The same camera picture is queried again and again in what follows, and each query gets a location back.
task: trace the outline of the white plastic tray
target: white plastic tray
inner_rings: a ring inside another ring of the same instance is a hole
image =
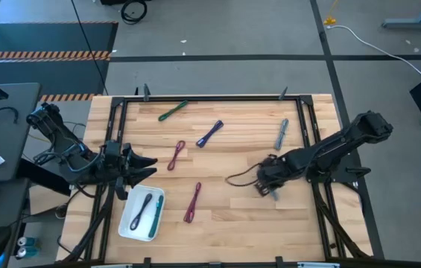
[[[134,217],[137,216],[141,210],[142,203],[144,202],[145,196],[152,194],[152,200],[145,207],[141,215],[141,220],[137,229],[131,231],[130,223],[134,220]],[[152,228],[152,223],[154,216],[157,210],[157,202],[159,202],[159,197],[164,196],[164,201],[162,202],[162,208],[159,215],[159,223],[157,223],[157,230],[153,237],[149,237],[149,232]],[[142,241],[151,241],[157,236],[159,231],[160,220],[162,218],[162,212],[164,211],[165,204],[165,195],[164,191],[159,188],[148,187],[144,185],[136,185],[133,189],[129,191],[127,196],[126,206],[122,212],[121,222],[119,223],[118,233],[122,237],[142,240]]]

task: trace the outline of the white cable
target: white cable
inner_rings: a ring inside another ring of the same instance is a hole
[[[387,53],[386,51],[383,51],[382,49],[380,49],[380,48],[378,48],[378,47],[376,47],[375,45],[372,45],[372,44],[370,44],[370,43],[368,43],[368,42],[365,42],[364,40],[362,40],[361,38],[359,38],[359,36],[357,36],[351,29],[349,29],[349,27],[346,27],[346,26],[343,26],[343,25],[333,25],[333,26],[326,26],[326,28],[327,29],[333,29],[333,28],[343,28],[343,29],[346,29],[346,30],[348,30],[357,40],[359,40],[359,42],[361,42],[361,43],[363,43],[363,44],[365,44],[365,45],[368,45],[368,46],[370,46],[371,48],[374,48],[374,49],[376,49],[376,50],[378,50],[378,51],[380,51],[380,52],[382,52],[382,53],[384,53],[384,54],[386,54],[386,55],[388,55],[389,57],[393,57],[394,59],[398,59],[398,60],[401,60],[401,61],[403,61],[404,63],[407,63],[410,67],[412,67],[412,68],[414,68],[414,70],[416,70],[420,75],[421,75],[421,71],[418,69],[418,68],[416,68],[416,66],[414,66],[414,65],[412,65],[412,63],[410,63],[410,62],[408,62],[407,60],[404,60],[404,59],[402,59],[401,57],[398,57],[398,56],[394,56],[394,55],[392,55],[392,54],[389,54],[389,53]]]

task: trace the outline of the wooden tabletop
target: wooden tabletop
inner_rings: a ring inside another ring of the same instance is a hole
[[[321,138],[325,138],[340,129],[332,96],[313,95],[313,100]],[[111,97],[92,100],[84,142],[94,151],[104,143],[110,101]],[[161,114],[177,104],[131,103],[127,108],[123,142],[130,142],[141,156],[159,159],[154,165],[158,171],[142,185],[163,189],[166,200],[158,235],[151,242],[143,242],[119,236],[118,225],[125,202],[115,197],[106,262],[142,263],[145,257],[151,257],[153,263],[268,262],[276,256],[282,256],[285,261],[323,260],[311,186],[304,179],[286,182],[277,190],[278,201],[271,196],[260,197],[253,186],[237,188],[224,182],[226,176],[248,169],[269,153],[282,154],[303,146],[295,102],[190,102],[167,120],[158,122]],[[307,109],[305,113],[307,125],[311,126]],[[289,120],[289,128],[278,152],[273,145],[283,118]],[[217,120],[222,120],[224,127],[204,148],[197,147],[195,142]],[[308,129],[314,143],[311,127]],[[180,152],[175,169],[168,171],[167,165],[179,140],[186,141],[186,148]],[[234,182],[255,178],[256,171],[253,171],[235,178]],[[197,182],[202,183],[202,189],[195,218],[193,223],[184,223]],[[94,188],[89,186],[87,191],[94,193]],[[358,195],[339,184],[333,185],[333,192],[341,225],[371,255]],[[69,249],[86,231],[91,209],[92,200],[82,194],[69,204],[61,238]],[[333,242],[330,227],[329,236]],[[94,257],[98,253],[101,228],[96,237]],[[57,259],[66,255],[60,249]]]

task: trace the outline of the floor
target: floor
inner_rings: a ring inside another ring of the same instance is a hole
[[[332,1],[316,2],[324,19]],[[120,5],[75,3],[81,20],[121,21]],[[142,22],[119,24],[107,89],[110,95],[131,95],[146,83],[154,95],[229,94],[280,93],[287,86],[288,93],[333,94],[343,121],[346,111],[350,119],[369,109],[380,112],[394,126],[393,135],[358,152],[363,165],[373,170],[366,180],[384,256],[421,261],[421,114],[408,94],[421,76],[399,61],[285,60],[285,54],[323,55],[311,3],[315,7],[314,1],[306,0],[150,1]],[[421,31],[380,27],[384,18],[413,18],[419,12],[421,0],[340,0],[333,16],[338,24],[393,54],[421,55]],[[68,0],[0,1],[0,22],[75,20]],[[328,30],[327,39],[332,55],[379,54],[342,29]],[[184,53],[208,57],[186,60]],[[248,55],[257,55],[258,60]],[[265,55],[276,55],[277,60]],[[330,74],[328,66],[333,63],[335,73]],[[421,69],[421,60],[413,64]],[[86,123],[89,101],[56,104],[67,121]],[[25,155],[33,156],[46,146],[29,138]],[[26,232],[38,235],[50,249],[10,267],[53,261],[62,224],[49,217],[29,225]]]

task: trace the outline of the black floor mat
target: black floor mat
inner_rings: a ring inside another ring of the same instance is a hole
[[[97,63],[105,75],[109,62]],[[47,101],[85,101],[93,95],[102,95],[104,88],[92,60],[0,62],[0,84],[34,82],[42,85],[42,99]]]
[[[96,56],[107,57],[113,49],[117,22],[83,22],[82,26]],[[86,40],[76,22],[0,22],[0,59],[85,57],[87,51]]]

